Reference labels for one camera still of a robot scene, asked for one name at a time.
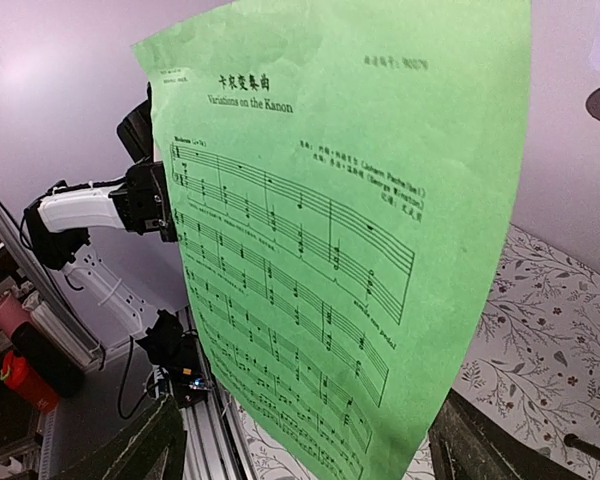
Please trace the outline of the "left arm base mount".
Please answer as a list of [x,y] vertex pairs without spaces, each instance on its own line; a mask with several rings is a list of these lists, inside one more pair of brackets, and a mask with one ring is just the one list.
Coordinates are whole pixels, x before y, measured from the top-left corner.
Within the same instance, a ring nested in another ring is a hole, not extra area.
[[175,315],[159,309],[156,322],[146,329],[138,345],[169,381],[179,408],[206,399],[211,382],[203,372],[198,336],[186,331]]

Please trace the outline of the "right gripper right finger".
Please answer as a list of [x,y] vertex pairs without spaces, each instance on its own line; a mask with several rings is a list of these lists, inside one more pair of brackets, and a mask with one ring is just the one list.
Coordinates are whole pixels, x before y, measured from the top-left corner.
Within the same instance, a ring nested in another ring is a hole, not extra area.
[[428,432],[437,479],[561,480],[573,471],[517,441],[455,390]]

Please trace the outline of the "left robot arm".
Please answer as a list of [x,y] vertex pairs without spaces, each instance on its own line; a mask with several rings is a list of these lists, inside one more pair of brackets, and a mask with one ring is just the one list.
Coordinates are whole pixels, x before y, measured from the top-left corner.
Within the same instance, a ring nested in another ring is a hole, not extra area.
[[171,351],[182,334],[177,318],[136,295],[98,256],[90,231],[108,228],[177,239],[165,167],[154,151],[152,101],[136,106],[116,128],[132,159],[117,179],[69,185],[59,181],[23,212],[30,249],[45,267],[90,291],[127,334],[147,351]]

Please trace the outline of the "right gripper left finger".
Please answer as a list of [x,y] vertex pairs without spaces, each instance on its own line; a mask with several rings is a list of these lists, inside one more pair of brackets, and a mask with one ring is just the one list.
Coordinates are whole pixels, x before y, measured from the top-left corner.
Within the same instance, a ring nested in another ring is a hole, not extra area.
[[153,401],[134,419],[101,406],[60,414],[46,479],[181,479],[187,434],[175,398]]

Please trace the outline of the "green paper sheet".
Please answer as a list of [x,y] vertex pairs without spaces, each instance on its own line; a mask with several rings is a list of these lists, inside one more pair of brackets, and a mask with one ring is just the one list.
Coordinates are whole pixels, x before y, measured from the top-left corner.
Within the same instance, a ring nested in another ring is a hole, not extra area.
[[485,306],[527,1],[236,1],[138,42],[216,378],[319,479],[399,479]]

